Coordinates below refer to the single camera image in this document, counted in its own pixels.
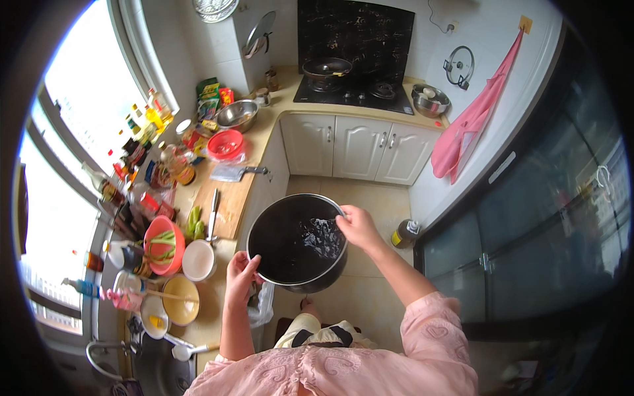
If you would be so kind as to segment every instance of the power cord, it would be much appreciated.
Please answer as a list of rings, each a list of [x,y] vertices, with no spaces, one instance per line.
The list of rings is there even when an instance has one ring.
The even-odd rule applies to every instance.
[[[455,27],[452,24],[449,24],[447,25],[447,30],[443,30],[443,28],[441,28],[440,25],[432,21],[432,16],[434,16],[434,8],[432,7],[432,0],[427,0],[427,5],[429,6],[429,9],[432,10],[432,14],[429,16],[429,21],[433,23],[434,25],[438,26],[438,29],[440,29],[441,32],[447,34],[448,32],[450,31],[452,32],[453,29],[455,29]]]

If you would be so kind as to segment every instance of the sink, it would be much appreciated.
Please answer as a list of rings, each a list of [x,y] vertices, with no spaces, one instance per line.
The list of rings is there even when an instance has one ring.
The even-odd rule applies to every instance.
[[[195,355],[186,362],[173,358],[174,344],[155,340],[145,332],[140,353],[132,355],[132,374],[145,395],[181,396],[196,378]]]

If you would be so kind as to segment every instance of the stainless steel bowl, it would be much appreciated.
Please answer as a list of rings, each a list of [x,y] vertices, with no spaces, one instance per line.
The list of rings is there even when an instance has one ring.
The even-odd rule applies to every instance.
[[[418,94],[423,92],[424,88],[429,88],[436,93],[433,99],[421,98]],[[451,101],[440,89],[428,86],[427,84],[414,84],[411,90],[411,98],[414,101],[414,107],[419,113],[425,117],[435,118],[447,111],[451,106]]]
[[[235,129],[247,132],[256,123],[258,105],[251,99],[233,102],[220,110],[216,122],[220,129]]]

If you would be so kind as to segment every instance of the cleaver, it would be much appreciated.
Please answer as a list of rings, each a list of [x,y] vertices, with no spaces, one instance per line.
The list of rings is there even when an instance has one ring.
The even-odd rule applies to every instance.
[[[269,170],[266,167],[238,167],[235,165],[216,165],[209,175],[209,179],[220,181],[240,181],[245,172],[261,173],[266,175]]]

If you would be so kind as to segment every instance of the hand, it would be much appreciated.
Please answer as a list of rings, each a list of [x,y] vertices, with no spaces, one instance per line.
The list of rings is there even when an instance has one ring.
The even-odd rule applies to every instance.
[[[236,253],[229,265],[227,265],[227,289],[224,292],[224,304],[226,307],[246,307],[249,301],[249,286],[255,281],[258,284],[264,282],[256,274],[257,266],[262,257],[256,255],[251,261],[247,252]]]
[[[350,243],[364,249],[366,252],[375,246],[384,245],[385,242],[378,234],[372,216],[367,210],[352,205],[343,205],[341,209],[346,217],[335,217],[337,227],[344,233]]]

